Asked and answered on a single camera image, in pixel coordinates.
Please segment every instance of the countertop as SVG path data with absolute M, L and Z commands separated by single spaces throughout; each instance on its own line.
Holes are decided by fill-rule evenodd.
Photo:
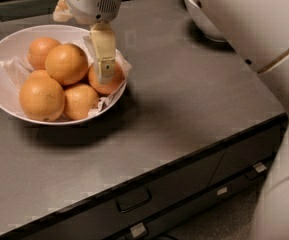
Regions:
M 44 24 L 56 23 L 0 23 L 0 40 Z M 133 67 L 112 109 L 74 127 L 0 110 L 0 235 L 284 113 L 229 45 L 203 37 L 182 0 L 124 2 L 112 26 Z

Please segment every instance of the bowl of oranges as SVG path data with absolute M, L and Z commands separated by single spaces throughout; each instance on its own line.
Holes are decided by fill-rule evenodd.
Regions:
M 122 96 L 130 64 L 116 51 L 112 79 L 97 80 L 84 45 L 85 29 L 43 25 L 0 41 L 0 108 L 31 123 L 80 124 L 103 114 Z

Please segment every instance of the orange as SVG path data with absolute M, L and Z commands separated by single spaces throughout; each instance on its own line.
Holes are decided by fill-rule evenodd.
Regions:
M 64 110 L 62 86 L 42 70 L 34 71 L 20 89 L 19 101 L 25 115 L 33 120 L 54 121 Z
M 109 95 L 114 92 L 124 80 L 124 74 L 121 66 L 115 61 L 113 78 L 106 84 L 98 82 L 97 75 L 92 64 L 88 72 L 88 81 L 90 85 L 102 95 Z
M 85 76 L 88 70 L 87 55 L 77 45 L 61 44 L 48 53 L 45 69 L 61 85 L 72 85 Z
M 39 37 L 29 46 L 27 60 L 34 70 L 45 69 L 45 59 L 49 51 L 61 43 L 54 38 Z
M 71 85 L 64 92 L 64 114 L 72 120 L 87 118 L 89 110 L 98 106 L 98 94 L 87 84 Z

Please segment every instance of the robotic arm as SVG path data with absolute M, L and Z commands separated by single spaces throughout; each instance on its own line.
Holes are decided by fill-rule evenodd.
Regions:
M 117 15 L 121 0 L 66 1 L 80 23 L 92 24 L 90 40 L 99 78 L 105 82 L 115 58 L 109 22 Z M 289 0 L 194 1 L 275 94 L 289 117 Z M 264 184 L 250 239 L 289 239 L 289 127 Z

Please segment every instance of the white bowl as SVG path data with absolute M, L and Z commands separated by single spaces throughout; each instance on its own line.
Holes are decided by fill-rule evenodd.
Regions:
M 26 58 L 29 44 L 37 37 L 48 36 L 65 43 L 78 40 L 82 41 L 83 37 L 87 35 L 89 35 L 87 30 L 66 25 L 44 25 L 27 28 L 15 32 L 0 41 L 0 61 L 6 61 L 13 57 Z M 96 115 L 74 121 L 65 118 L 54 122 L 36 121 L 27 118 L 23 113 L 19 103 L 19 91 L 10 80 L 6 70 L 0 65 L 0 108 L 14 117 L 31 123 L 43 125 L 72 125 L 86 122 L 110 109 L 121 97 L 125 87 L 126 81 L 121 86 L 120 91 L 114 95 L 110 104 L 104 106 Z
M 184 2 L 192 20 L 207 38 L 216 42 L 226 42 L 221 32 L 214 26 L 193 0 L 184 0 Z

